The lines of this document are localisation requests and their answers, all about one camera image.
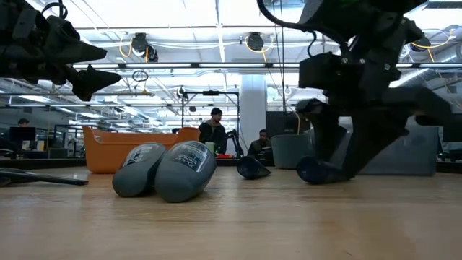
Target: gray cylindrical object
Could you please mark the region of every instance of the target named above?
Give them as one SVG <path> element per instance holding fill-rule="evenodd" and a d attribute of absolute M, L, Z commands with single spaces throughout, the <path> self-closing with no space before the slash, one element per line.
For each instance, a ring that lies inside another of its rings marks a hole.
<path fill-rule="evenodd" d="M 146 143 L 132 149 L 113 176 L 117 195 L 134 197 L 154 191 L 157 167 L 166 152 L 165 146 L 158 143 Z"/>
<path fill-rule="evenodd" d="M 281 169 L 296 169 L 305 156 L 313 155 L 309 139 L 305 135 L 285 134 L 271 138 L 274 165 Z"/>
<path fill-rule="evenodd" d="M 165 201 L 185 202 L 205 189 L 215 169 L 215 155 L 205 144 L 182 142 L 165 154 L 157 169 L 154 186 Z"/>

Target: orange container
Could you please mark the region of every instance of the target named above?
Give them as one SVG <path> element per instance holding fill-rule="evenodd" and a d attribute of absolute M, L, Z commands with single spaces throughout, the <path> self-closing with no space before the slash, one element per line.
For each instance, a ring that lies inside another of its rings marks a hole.
<path fill-rule="evenodd" d="M 183 127 L 178 134 L 110 133 L 83 127 L 87 168 L 92 173 L 115 173 L 128 153 L 140 144 L 156 142 L 169 150 L 184 141 L 198 141 L 200 131 Z"/>

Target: ventilation duct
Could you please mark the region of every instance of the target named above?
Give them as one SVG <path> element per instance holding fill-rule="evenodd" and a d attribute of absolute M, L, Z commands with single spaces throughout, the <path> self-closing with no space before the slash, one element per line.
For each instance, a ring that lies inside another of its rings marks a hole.
<path fill-rule="evenodd" d="M 462 43 L 457 43 L 435 56 L 436 63 L 462 63 Z M 390 87 L 418 86 L 424 85 L 425 82 L 439 77 L 436 69 L 419 69 L 401 76 L 400 80 L 390 83 Z"/>

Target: computer monitor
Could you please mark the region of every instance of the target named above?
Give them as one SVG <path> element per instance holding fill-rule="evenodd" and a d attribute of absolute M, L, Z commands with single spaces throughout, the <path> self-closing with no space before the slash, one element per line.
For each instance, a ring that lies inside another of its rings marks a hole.
<path fill-rule="evenodd" d="M 443 127 L 443 142 L 462 142 L 462 114 L 455 114 L 453 122 Z"/>
<path fill-rule="evenodd" d="M 268 138 L 281 134 L 297 134 L 299 132 L 298 127 L 298 117 L 293 112 L 266 112 L 266 135 Z"/>
<path fill-rule="evenodd" d="M 35 127 L 10 127 L 10 141 L 35 141 L 37 129 Z"/>

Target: green object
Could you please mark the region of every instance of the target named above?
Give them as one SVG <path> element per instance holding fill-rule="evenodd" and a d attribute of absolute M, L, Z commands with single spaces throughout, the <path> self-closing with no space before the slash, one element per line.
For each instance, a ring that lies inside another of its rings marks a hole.
<path fill-rule="evenodd" d="M 207 149 L 210 151 L 210 152 L 214 152 L 214 147 L 215 147 L 215 143 L 213 142 L 206 142 L 205 143 L 205 146 L 207 146 Z"/>

